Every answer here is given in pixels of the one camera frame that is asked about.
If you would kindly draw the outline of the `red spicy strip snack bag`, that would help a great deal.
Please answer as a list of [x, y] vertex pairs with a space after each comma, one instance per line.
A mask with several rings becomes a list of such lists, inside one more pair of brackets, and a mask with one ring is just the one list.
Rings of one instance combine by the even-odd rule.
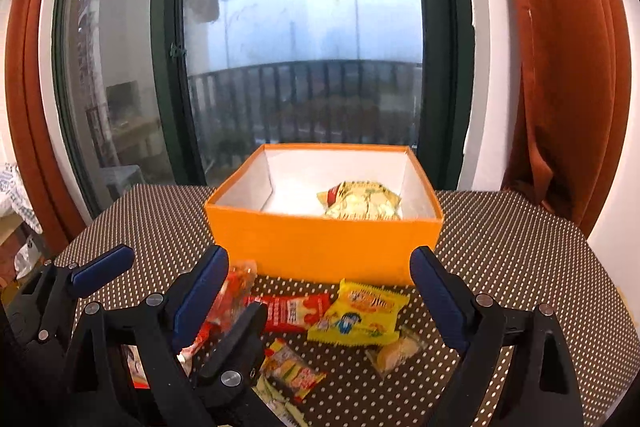
[[178, 361], [189, 373], [195, 355], [205, 343], [216, 336], [228, 332], [243, 311], [244, 299], [250, 291], [257, 277], [257, 263], [254, 260], [232, 263], [228, 275], [220, 291], [209, 309], [198, 335], [191, 346], [183, 348], [178, 354]]

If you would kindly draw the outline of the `yellow crispy noodle snack bag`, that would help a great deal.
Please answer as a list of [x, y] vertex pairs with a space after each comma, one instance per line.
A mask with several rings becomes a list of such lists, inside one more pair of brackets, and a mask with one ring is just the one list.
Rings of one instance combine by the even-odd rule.
[[307, 339], [347, 347], [389, 345], [399, 338], [398, 315], [409, 300], [393, 291], [342, 280], [334, 303], [311, 326]]

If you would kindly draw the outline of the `yellow honey butter chip bag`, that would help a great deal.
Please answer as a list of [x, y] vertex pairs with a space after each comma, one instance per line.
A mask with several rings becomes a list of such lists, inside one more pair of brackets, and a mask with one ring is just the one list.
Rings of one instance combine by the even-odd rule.
[[336, 220], [399, 220], [401, 198], [386, 186], [372, 181], [345, 181], [317, 199], [327, 218]]

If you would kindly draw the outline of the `cartoon printed snack packet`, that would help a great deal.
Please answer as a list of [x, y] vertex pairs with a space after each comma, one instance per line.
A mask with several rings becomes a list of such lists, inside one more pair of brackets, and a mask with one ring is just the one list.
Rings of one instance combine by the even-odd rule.
[[283, 425], [308, 427], [303, 413], [284, 395], [281, 395], [273, 385], [270, 385], [264, 376], [259, 376], [253, 390]]

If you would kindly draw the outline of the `small yellow red candy packet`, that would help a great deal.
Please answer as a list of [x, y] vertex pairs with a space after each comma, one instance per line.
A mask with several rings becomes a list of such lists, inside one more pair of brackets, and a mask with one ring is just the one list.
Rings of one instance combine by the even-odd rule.
[[288, 388], [298, 403], [302, 403], [326, 379], [326, 373], [311, 367], [281, 338], [273, 340], [266, 348], [260, 371], [265, 377]]

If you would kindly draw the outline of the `red white snack packet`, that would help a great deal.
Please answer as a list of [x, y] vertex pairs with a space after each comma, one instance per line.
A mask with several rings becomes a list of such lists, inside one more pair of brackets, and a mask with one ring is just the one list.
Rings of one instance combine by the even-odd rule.
[[331, 306], [327, 293], [308, 296], [250, 296], [244, 303], [267, 307], [265, 333], [304, 333], [317, 324]]

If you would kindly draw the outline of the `rust orange left curtain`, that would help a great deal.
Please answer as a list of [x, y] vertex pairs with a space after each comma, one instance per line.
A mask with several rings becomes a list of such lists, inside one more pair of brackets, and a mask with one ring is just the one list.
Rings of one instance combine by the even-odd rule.
[[38, 32], [41, 0], [13, 0], [6, 38], [6, 107], [17, 166], [52, 255], [86, 224], [55, 158], [41, 100]]

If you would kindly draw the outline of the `rust orange curtain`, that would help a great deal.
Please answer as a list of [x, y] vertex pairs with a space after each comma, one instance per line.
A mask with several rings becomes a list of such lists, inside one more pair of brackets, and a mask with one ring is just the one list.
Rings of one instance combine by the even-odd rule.
[[17, 166], [52, 255], [86, 224], [55, 158], [41, 100], [38, 32], [41, 0], [13, 0], [6, 38], [6, 107]]
[[503, 185], [584, 234], [623, 152], [631, 95], [623, 0], [512, 0], [518, 113]]

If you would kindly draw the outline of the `brown polka dot tablecloth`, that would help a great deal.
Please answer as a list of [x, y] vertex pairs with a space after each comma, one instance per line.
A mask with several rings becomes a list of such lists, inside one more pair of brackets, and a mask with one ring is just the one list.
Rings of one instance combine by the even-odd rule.
[[[164, 291], [212, 243], [202, 186], [139, 185], [102, 212], [58, 256], [82, 265], [119, 244], [134, 266], [103, 287], [107, 309], [134, 306]], [[440, 192], [445, 223], [436, 248], [446, 269], [473, 291], [508, 308], [549, 303], [570, 349], [588, 426], [629, 387], [639, 369], [639, 338], [612, 280], [572, 222], [513, 192]], [[399, 321], [424, 350], [390, 375], [375, 372], [366, 352], [288, 336], [288, 344], [323, 381], [300, 403], [311, 426], [420, 426], [436, 407], [458, 357], [439, 337], [422, 299], [410, 294]]]

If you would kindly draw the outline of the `small clear wrapped pastry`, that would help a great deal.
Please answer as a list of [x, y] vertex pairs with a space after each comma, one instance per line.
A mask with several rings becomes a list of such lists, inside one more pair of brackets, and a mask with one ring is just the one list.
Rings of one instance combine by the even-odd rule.
[[369, 348], [366, 355], [378, 376], [385, 378], [425, 349], [426, 342], [417, 333], [407, 326], [401, 326], [395, 341], [375, 349]]

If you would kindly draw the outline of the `orange open cardboard box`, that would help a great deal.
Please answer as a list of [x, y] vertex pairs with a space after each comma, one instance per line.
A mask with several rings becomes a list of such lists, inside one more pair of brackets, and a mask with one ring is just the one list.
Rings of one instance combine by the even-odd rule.
[[[400, 198], [393, 221], [326, 217], [317, 195], [345, 181]], [[316, 283], [408, 285], [409, 258], [438, 242], [444, 213], [409, 147], [265, 144], [206, 199], [215, 242], [259, 274]]]

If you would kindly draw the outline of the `dark balcony railing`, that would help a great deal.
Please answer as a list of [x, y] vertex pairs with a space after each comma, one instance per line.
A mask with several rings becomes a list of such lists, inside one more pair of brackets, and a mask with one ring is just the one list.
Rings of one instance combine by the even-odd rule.
[[189, 93], [206, 171], [264, 144], [416, 145], [422, 67], [381, 60], [268, 63], [193, 75]]

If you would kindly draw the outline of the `rust orange right curtain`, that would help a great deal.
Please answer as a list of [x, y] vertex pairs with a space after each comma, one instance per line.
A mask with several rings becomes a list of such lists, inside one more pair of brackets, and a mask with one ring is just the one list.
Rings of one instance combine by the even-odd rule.
[[584, 234], [623, 152], [631, 95], [623, 0], [512, 0], [518, 113], [503, 185]]

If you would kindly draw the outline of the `dark green window frame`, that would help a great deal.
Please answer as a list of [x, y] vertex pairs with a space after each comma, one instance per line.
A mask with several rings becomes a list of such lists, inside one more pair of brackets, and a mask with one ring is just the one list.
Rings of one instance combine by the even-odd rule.
[[54, 87], [90, 217], [139, 184], [215, 186], [189, 79], [314, 60], [422, 67], [416, 153], [439, 190], [460, 180], [471, 117], [472, 0], [55, 0]]

